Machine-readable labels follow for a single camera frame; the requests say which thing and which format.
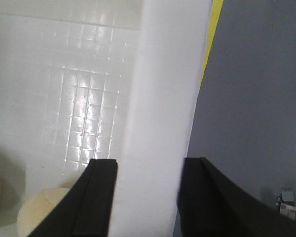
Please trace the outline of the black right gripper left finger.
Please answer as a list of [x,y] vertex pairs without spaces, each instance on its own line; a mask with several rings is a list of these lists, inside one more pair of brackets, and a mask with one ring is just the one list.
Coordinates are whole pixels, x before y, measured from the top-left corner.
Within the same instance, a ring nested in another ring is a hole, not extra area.
[[117,171],[114,159],[91,159],[73,187],[30,236],[106,237]]

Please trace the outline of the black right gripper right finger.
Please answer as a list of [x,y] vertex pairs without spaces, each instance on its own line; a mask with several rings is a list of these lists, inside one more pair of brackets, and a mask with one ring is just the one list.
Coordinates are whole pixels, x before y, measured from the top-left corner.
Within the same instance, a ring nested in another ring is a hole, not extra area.
[[258,201],[206,158],[185,158],[177,199],[185,237],[296,237],[296,221]]

